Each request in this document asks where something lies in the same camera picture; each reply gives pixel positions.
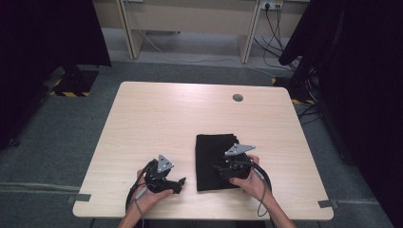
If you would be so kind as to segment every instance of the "hazard tape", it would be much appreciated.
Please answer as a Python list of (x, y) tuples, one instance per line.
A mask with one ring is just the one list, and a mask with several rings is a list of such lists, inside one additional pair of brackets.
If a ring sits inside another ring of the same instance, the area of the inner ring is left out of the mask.
[(61, 97), (87, 97), (89, 96), (88, 92), (55, 92), (51, 91), (49, 95), (52, 96), (61, 96)]
[[(273, 78), (272, 79), (272, 84), (274, 85), (276, 83), (276, 79)], [(293, 104), (295, 105), (314, 105), (315, 102), (314, 100), (297, 100), (297, 99), (291, 99), (291, 101), (293, 102)]]

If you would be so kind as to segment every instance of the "black cable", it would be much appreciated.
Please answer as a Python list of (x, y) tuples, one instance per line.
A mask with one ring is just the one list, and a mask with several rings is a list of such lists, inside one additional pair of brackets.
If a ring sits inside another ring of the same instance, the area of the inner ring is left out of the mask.
[(154, 161), (150, 161), (145, 168), (142, 170), (142, 172), (140, 173), (139, 177), (137, 177), (136, 182), (134, 182), (133, 186), (130, 188), (130, 191), (127, 194), (127, 198), (126, 198), (126, 202), (125, 202), (125, 210), (127, 211), (127, 207), (130, 204), (131, 198), (133, 197), (134, 192), (136, 191), (136, 189), (140, 186), (139, 185), (139, 181), (142, 178), (142, 176), (144, 175), (144, 173), (147, 171), (148, 167), (151, 165), (151, 163)]
[(283, 46), (282, 46), (282, 44), (281, 44), (281, 41), (279, 41), (279, 40), (278, 40), (278, 37), (276, 36), (276, 33), (277, 33), (277, 31), (279, 30), (279, 19), (278, 19), (278, 25), (276, 26), (276, 31), (274, 31), (274, 30), (273, 30), (272, 23), (270, 22), (270, 19), (269, 19), (268, 11), (269, 11), (269, 10), (266, 11), (266, 18), (267, 18), (267, 21), (269, 22), (270, 30), (272, 30), (273, 37), (277, 40), (277, 42), (278, 42), (278, 44), (279, 44), (279, 47), (281, 48), (281, 50), (283, 50)]
[(269, 53), (271, 53), (271, 54), (276, 55), (277, 57), (279, 57), (279, 55), (277, 55), (277, 54), (274, 53), (273, 51), (267, 49), (268, 47), (264, 47), (263, 45), (261, 45), (261, 44), (259, 43), (259, 41), (258, 41), (256, 38), (253, 38), (253, 39), (254, 39), (254, 41), (264, 50), (264, 52), (263, 52), (263, 61), (264, 61), (264, 63), (265, 63), (267, 66), (269, 66), (269, 67), (276, 67), (276, 68), (282, 68), (282, 69), (285, 69), (285, 70), (293, 71), (292, 69), (289, 69), (289, 68), (286, 68), (286, 67), (269, 65), (269, 64), (266, 62), (266, 57), (265, 57), (265, 56), (266, 56), (266, 51), (269, 52)]
[(281, 36), (279, 34), (279, 21), (281, 20), (281, 10), (279, 9), (279, 7), (277, 5), (276, 5), (276, 8), (278, 9), (278, 45), (282, 50), (284, 50), (284, 46), (282, 45), (282, 42), (281, 42)]
[(306, 109), (304, 109), (304, 111), (301, 113), (301, 114), (297, 114), (298, 115), (298, 118), (299, 119), (301, 119), (301, 117), (308, 111), (308, 110), (310, 110), (311, 108), (313, 108), (313, 107), (315, 107), (315, 106), (317, 106), (316, 104), (312, 104), (311, 106), (309, 106), (309, 107), (307, 107)]
[(274, 47), (274, 46), (272, 46), (271, 45), (271, 43), (272, 43), (272, 40), (273, 40), (273, 37), (272, 37), (272, 40), (270, 40), (270, 43), (268, 43), (265, 39), (264, 39), (264, 37), (263, 36), (261, 36), (261, 39), (264, 41), (264, 43), (266, 43), (266, 45), (269, 45), (270, 46), (270, 48), (273, 48), (273, 49), (276, 49), (276, 50), (278, 50), (278, 51), (281, 51), (282, 52), (282, 49), (280, 49), (280, 48), (278, 48), (278, 47)]
[(321, 118), (321, 117), (322, 117), (322, 116), (319, 115), (318, 117), (314, 118), (312, 121), (302, 123), (301, 125), (306, 125), (306, 124), (313, 123), (313, 122), (315, 122), (317, 119), (319, 119), (319, 118)]
[[(255, 168), (255, 170), (257, 170), (257, 171), (263, 176), (263, 179), (264, 179), (265, 182), (267, 183), (267, 186), (269, 187), (270, 192), (273, 192), (272, 182), (270, 182), (269, 176), (267, 175), (266, 171), (264, 171), (264, 169), (262, 169), (258, 164), (254, 163), (254, 162), (252, 162), (252, 161), (251, 161), (251, 162), (233, 161), (233, 163), (247, 164), (247, 165), (249, 165), (249, 166)], [(266, 212), (265, 212), (263, 215), (260, 215), (260, 214), (259, 214), (259, 210), (260, 210), (261, 205), (263, 204), (263, 200), (264, 200), (264, 195), (265, 195), (265, 194), (266, 194), (266, 184), (264, 184), (263, 196), (262, 196), (261, 200), (259, 201), (259, 202), (260, 202), (259, 207), (258, 207), (258, 216), (259, 216), (259, 217), (263, 217), (263, 216), (266, 215), (267, 213), (268, 213), (269, 216), (270, 216), (270, 213), (269, 213), (267, 210), (266, 210)], [(270, 216), (270, 221), (271, 221), (273, 227), (276, 228), (277, 226), (276, 226), (276, 224), (273, 222), (271, 216)]]
[(91, 220), (91, 223), (89, 224), (89, 228), (92, 228), (92, 226), (94, 226), (94, 223), (95, 223), (95, 218), (93, 218), (93, 219)]
[(310, 115), (315, 115), (315, 114), (318, 114), (318, 113), (320, 113), (320, 111), (309, 112), (309, 113), (305, 113), (305, 114), (301, 115), (301, 117), (302, 117), (302, 116), (310, 116)]
[(273, 52), (273, 51), (267, 49), (267, 47), (264, 47), (263, 45), (261, 45), (261, 44), (259, 43), (259, 41), (258, 41), (256, 38), (253, 38), (253, 40), (254, 40), (262, 49), (264, 49), (265, 51), (268, 51), (268, 52), (270, 52), (271, 54), (274, 54), (274, 55), (276, 55), (277, 57), (279, 57), (279, 55), (277, 55), (275, 52)]

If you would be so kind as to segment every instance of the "table surface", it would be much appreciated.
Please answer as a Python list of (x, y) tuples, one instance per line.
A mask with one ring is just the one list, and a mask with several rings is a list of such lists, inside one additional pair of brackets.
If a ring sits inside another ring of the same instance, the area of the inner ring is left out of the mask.
[[(243, 97), (233, 100), (234, 94)], [(268, 219), (241, 189), (198, 192), (198, 134), (233, 133), (260, 157), (273, 193), (290, 219), (326, 220), (331, 207), (288, 92), (278, 87), (122, 83), (86, 173), (73, 213), (121, 218), (136, 172), (164, 154), (175, 167), (168, 179), (186, 177), (179, 195), (158, 203), (146, 219)]]

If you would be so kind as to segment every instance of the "wrist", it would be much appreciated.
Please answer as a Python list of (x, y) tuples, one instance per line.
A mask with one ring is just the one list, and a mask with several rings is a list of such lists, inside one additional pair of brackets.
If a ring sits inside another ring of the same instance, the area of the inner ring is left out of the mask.
[(134, 227), (141, 216), (142, 213), (139, 211), (135, 202), (133, 201), (127, 208), (125, 216), (123, 217), (119, 227)]
[(276, 202), (276, 199), (273, 197), (273, 194), (270, 192), (270, 190), (266, 190), (265, 197), (262, 203), (269, 212), (278, 206), (278, 203)]

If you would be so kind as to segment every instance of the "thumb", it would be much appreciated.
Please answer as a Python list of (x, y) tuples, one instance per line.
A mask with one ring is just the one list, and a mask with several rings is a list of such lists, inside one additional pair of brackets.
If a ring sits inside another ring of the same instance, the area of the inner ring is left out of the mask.
[(229, 180), (229, 182), (234, 184), (234, 185), (237, 185), (237, 186), (241, 187), (243, 182), (244, 182), (244, 180), (241, 180), (239, 178), (232, 178), (232, 179)]
[(172, 189), (163, 190), (162, 192), (158, 193), (158, 198), (162, 200), (166, 197), (169, 197), (172, 194), (174, 194), (174, 190)]

